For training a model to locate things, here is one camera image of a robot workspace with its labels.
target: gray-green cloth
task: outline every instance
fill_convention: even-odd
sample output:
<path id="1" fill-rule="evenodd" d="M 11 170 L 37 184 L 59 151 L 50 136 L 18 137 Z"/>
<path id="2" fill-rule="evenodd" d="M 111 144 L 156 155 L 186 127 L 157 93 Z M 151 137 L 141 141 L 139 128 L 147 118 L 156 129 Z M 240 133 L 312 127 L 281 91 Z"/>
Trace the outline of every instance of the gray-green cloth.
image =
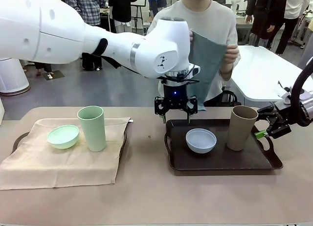
<path id="1" fill-rule="evenodd" d="M 197 97 L 198 110 L 205 110 L 203 103 L 209 93 L 211 83 L 221 67 L 226 50 L 226 45 L 216 44 L 193 32 L 189 62 L 201 67 L 200 73 L 193 78 L 200 82 L 188 85 L 187 94 Z"/>

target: floor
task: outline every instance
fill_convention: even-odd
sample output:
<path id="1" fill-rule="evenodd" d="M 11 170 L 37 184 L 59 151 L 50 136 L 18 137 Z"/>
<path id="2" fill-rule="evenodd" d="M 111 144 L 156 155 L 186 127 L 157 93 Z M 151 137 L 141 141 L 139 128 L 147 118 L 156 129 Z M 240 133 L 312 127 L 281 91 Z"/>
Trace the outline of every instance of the floor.
<path id="1" fill-rule="evenodd" d="M 288 46 L 282 57 L 297 64 L 302 51 L 296 46 Z M 31 89 L 21 95 L 1 98 L 5 108 L 4 120 L 19 120 L 32 108 L 41 106 L 154 105 L 154 97 L 158 95 L 157 80 L 144 78 L 125 68 L 114 69 L 104 60 L 102 71 L 85 72 L 80 61 L 53 65 L 53 70 L 60 70 L 65 77 L 52 81 L 36 77 L 34 67 L 28 67 L 26 76 Z M 268 105 L 246 101 L 233 85 L 230 86 L 240 102 L 254 107 Z"/>

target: plaid shirt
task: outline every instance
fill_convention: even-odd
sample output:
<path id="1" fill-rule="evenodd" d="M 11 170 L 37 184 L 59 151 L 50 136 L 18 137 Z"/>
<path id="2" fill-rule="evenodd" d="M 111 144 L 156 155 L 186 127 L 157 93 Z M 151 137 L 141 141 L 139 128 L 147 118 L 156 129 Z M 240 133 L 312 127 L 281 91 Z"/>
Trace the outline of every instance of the plaid shirt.
<path id="1" fill-rule="evenodd" d="M 100 8 L 105 7 L 106 0 L 66 0 L 66 3 L 74 8 L 90 25 L 100 24 Z"/>

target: brown cup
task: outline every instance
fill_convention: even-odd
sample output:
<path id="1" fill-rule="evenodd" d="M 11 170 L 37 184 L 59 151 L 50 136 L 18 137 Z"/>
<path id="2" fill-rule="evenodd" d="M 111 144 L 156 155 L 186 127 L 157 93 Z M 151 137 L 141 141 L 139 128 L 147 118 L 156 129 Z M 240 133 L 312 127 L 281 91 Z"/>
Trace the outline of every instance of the brown cup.
<path id="1" fill-rule="evenodd" d="M 247 106 L 236 106 L 230 117 L 227 146 L 231 150 L 241 151 L 258 118 L 258 113 Z"/>

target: hand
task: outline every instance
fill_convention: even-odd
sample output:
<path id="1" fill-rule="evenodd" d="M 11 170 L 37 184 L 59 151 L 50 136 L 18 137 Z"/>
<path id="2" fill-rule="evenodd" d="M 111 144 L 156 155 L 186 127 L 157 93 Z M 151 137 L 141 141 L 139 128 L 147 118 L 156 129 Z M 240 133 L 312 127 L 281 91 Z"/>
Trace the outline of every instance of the hand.
<path id="1" fill-rule="evenodd" d="M 190 30 L 190 31 L 189 31 L 190 44 L 191 44 L 192 41 L 194 40 L 193 35 L 194 35 L 194 33 Z"/>
<path id="2" fill-rule="evenodd" d="M 275 29 L 274 25 L 270 25 L 270 27 L 267 29 L 267 32 L 270 33 Z"/>
<path id="3" fill-rule="evenodd" d="M 246 17 L 246 24 L 249 24 L 250 22 L 252 22 L 252 16 L 247 16 Z"/>
<path id="4" fill-rule="evenodd" d="M 238 46 L 235 44 L 228 45 L 226 54 L 224 56 L 224 63 L 226 65 L 235 63 L 238 55 L 239 55 Z"/>

